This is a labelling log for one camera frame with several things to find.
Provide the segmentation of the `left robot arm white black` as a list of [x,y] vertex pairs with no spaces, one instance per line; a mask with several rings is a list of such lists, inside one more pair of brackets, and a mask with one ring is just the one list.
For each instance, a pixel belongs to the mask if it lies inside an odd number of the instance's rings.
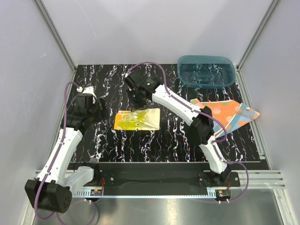
[[108,118],[105,101],[97,98],[89,86],[75,97],[64,116],[54,149],[42,171],[34,180],[27,180],[25,192],[34,210],[65,213],[72,195],[82,186],[101,181],[99,166],[89,161],[66,176],[71,157],[87,129]]

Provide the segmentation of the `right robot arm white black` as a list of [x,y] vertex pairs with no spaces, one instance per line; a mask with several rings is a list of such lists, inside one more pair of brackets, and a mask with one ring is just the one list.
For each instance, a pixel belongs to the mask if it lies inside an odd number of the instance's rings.
[[146,100],[160,104],[179,116],[187,125],[187,140],[200,146],[210,166],[207,178],[223,186],[230,179],[231,169],[222,156],[214,135],[214,118],[209,107],[200,108],[172,92],[159,78],[148,77],[137,72],[127,73],[128,98],[135,107],[146,104]]

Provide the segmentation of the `yellow crocodile towel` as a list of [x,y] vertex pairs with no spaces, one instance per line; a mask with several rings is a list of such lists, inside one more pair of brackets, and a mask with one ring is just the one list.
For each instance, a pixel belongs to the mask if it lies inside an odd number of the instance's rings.
[[160,109],[118,111],[114,130],[122,131],[156,131],[160,129]]

